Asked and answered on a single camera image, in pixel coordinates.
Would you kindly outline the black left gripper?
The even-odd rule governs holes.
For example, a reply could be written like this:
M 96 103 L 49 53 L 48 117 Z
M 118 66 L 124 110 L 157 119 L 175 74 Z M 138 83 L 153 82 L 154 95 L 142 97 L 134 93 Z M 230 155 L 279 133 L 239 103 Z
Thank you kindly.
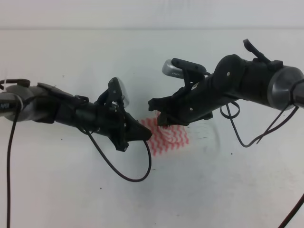
M 125 99 L 98 99 L 97 122 L 100 124 L 100 134 L 109 137 L 117 151 L 125 152 L 128 142 L 148 141 L 152 132 L 135 120 L 125 110 Z

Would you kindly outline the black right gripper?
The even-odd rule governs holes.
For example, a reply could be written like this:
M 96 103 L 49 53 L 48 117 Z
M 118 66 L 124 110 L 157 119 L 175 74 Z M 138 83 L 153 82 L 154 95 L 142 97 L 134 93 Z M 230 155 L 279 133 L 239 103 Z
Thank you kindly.
M 158 126 L 188 125 L 199 120 L 209 120 L 213 118 L 210 106 L 213 92 L 212 78 L 206 78 L 192 90 L 181 87 L 172 96 L 152 98 L 148 102 L 148 110 L 160 112 Z

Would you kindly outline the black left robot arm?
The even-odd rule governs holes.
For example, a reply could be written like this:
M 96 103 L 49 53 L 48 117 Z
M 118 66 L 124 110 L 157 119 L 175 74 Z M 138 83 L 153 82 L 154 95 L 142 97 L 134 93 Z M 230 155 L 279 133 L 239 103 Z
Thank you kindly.
M 151 131 L 135 120 L 125 107 L 129 104 L 124 86 L 114 77 L 108 88 L 91 103 L 88 97 L 72 95 L 55 86 L 27 79 L 0 82 L 0 115 L 10 121 L 55 122 L 78 128 L 82 133 L 106 136 L 118 151 L 126 151 L 129 142 L 147 141 Z

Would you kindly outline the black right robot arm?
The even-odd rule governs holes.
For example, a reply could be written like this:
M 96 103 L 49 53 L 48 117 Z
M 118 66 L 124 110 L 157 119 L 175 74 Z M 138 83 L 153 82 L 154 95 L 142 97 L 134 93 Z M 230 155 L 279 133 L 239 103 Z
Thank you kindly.
M 282 61 L 247 61 L 225 56 L 213 73 L 204 66 L 178 58 L 169 59 L 162 72 L 184 80 L 171 96 L 153 98 L 149 111 L 158 111 L 159 126 L 184 125 L 213 117 L 213 111 L 243 99 L 282 111 L 304 105 L 304 74 Z

